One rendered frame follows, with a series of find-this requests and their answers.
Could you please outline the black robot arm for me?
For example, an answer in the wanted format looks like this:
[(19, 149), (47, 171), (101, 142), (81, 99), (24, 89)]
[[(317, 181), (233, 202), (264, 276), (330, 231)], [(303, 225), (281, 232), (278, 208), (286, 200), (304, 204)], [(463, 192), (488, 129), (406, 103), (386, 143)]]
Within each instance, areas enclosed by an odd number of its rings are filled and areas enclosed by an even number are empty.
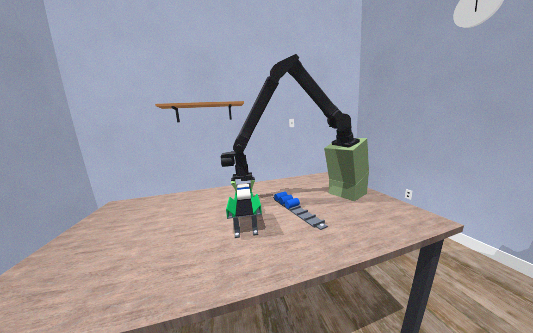
[(308, 93), (309, 97), (311, 97), (320, 110), (323, 111), (324, 115), (327, 117), (328, 126), (338, 129), (336, 130), (336, 140), (332, 141), (332, 145), (349, 148), (360, 142), (358, 138), (353, 138), (350, 116), (342, 113), (339, 108), (332, 103), (307, 70), (304, 69), (304, 66), (302, 66), (302, 63), (299, 61), (299, 56), (294, 54), (279, 61), (270, 70), (269, 76), (266, 78), (238, 138), (233, 145), (234, 151), (221, 154), (222, 167), (234, 166), (235, 160), (236, 165), (241, 165), (241, 168), (243, 165), (246, 165), (246, 154), (243, 153), (246, 145), (248, 144), (249, 139), (275, 89), (279, 85), (280, 78), (287, 72), (299, 83), (299, 85), (302, 86), (305, 92)]

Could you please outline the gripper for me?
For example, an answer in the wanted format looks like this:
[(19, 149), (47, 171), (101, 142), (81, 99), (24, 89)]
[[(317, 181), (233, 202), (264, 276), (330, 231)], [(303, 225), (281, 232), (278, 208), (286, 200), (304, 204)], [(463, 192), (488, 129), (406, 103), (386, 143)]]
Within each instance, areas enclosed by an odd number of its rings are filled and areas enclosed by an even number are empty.
[(241, 165), (236, 165), (236, 172), (237, 172), (237, 175), (233, 174), (233, 177), (231, 178), (231, 185), (234, 187), (235, 192), (237, 193), (237, 188), (235, 184), (236, 179), (241, 179), (241, 181), (250, 180), (250, 189), (252, 192), (252, 188), (254, 185), (254, 177), (252, 176), (252, 173), (248, 174), (247, 164), (243, 165), (242, 168), (241, 168)]

